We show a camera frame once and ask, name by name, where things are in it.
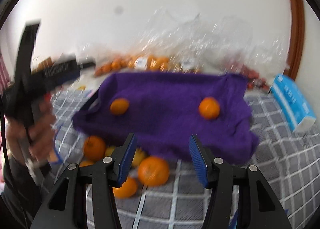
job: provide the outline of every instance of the blue gripper pad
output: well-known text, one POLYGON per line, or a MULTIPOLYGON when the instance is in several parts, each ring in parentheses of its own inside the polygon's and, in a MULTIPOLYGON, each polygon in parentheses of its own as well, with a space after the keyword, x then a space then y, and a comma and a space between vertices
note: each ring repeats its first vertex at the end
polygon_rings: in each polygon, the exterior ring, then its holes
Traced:
POLYGON ((127 176, 128 176, 136 149, 137 149, 137 139, 133 135, 133 137, 129 142, 129 145, 127 146, 127 150, 119 164, 119 175, 117 180, 119 185, 122 185, 122 183, 127 180, 127 176))
POLYGON ((207 188, 209 186, 207 176, 208 168, 193 136, 190 136, 189 138, 189 152, 192 158, 193 166, 197 172, 198 180, 203 187, 207 188))

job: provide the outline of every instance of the blue tissue package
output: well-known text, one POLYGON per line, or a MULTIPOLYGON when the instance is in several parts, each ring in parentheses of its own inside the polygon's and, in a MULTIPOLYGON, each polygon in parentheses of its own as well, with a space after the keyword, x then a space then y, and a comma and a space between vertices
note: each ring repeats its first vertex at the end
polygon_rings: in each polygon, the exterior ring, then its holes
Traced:
POLYGON ((277 75, 270 90, 292 131, 305 132, 311 128, 316 121, 316 115, 292 79, 277 75))

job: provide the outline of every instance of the purple towel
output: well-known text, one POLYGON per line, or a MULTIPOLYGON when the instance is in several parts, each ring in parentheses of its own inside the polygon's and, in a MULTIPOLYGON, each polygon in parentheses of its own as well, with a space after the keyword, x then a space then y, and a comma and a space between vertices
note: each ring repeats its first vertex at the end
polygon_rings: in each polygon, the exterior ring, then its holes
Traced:
POLYGON ((243 100, 247 81, 242 76, 175 73, 117 73, 99 88, 99 103, 73 117, 76 129, 121 145, 130 132, 150 155, 191 160, 189 137, 197 134, 204 146, 232 164, 244 164, 259 141, 249 131, 251 109, 243 100), (205 97, 220 104, 220 116, 205 120, 198 107, 205 97), (130 101, 128 111, 113 116, 116 98, 130 101))

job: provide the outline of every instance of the white wall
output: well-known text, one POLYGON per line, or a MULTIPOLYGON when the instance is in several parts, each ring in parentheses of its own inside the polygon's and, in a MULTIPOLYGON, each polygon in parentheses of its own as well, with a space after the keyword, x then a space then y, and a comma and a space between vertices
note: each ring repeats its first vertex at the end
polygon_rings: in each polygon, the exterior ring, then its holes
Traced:
POLYGON ((58 56, 87 42, 126 50, 161 6, 183 19, 198 12, 210 21, 236 15, 252 25, 255 42, 284 36, 289 44, 289 0, 20 0, 0 30, 0 47, 14 65, 25 22, 41 19, 34 56, 58 56))
POLYGON ((320 21, 304 0, 305 40, 296 84, 320 118, 320 21))

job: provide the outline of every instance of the gray checkered cloth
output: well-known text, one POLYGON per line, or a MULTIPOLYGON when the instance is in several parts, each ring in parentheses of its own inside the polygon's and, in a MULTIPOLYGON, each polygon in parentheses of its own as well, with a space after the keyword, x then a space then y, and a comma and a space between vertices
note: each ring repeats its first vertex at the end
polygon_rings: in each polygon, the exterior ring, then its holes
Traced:
MULTIPOLYGON (((54 165, 44 180, 43 196, 69 163, 83 158, 86 136, 73 129, 71 117, 89 98, 86 91, 62 91, 52 98, 60 129, 55 142, 63 165, 54 165)), ((251 130, 260 138, 249 164, 259 167, 282 206, 292 228, 303 228, 320 204, 320 133, 314 125, 305 134, 291 133, 285 117, 272 95, 245 96, 252 108, 251 130)), ((123 229, 201 228, 211 191, 198 183, 191 163, 171 162, 169 181, 160 187, 140 185, 138 193, 116 200, 123 229)), ((237 209, 238 188, 233 190, 232 215, 237 209)), ((87 188, 88 227, 94 228, 91 186, 87 188)))

